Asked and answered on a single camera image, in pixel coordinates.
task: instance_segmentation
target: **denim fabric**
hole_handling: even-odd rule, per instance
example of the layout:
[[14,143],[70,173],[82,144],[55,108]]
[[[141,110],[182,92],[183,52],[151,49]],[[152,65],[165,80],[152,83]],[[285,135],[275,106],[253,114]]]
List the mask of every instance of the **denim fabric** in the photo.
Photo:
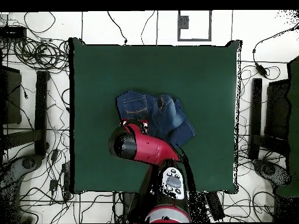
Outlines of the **denim fabric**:
[[175,148],[195,136],[182,104],[168,94],[151,96],[128,91],[118,96],[116,101],[120,118],[147,120],[149,135],[166,140]]

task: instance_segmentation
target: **green table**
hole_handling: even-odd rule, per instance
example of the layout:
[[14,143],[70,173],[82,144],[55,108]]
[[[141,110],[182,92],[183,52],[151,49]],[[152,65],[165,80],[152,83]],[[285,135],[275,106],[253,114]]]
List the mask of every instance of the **green table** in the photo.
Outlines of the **green table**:
[[119,125],[115,98],[127,90],[180,99],[197,132],[182,147],[197,190],[234,192],[238,41],[227,47],[72,43],[75,192],[139,190],[148,165],[112,157],[107,146]]

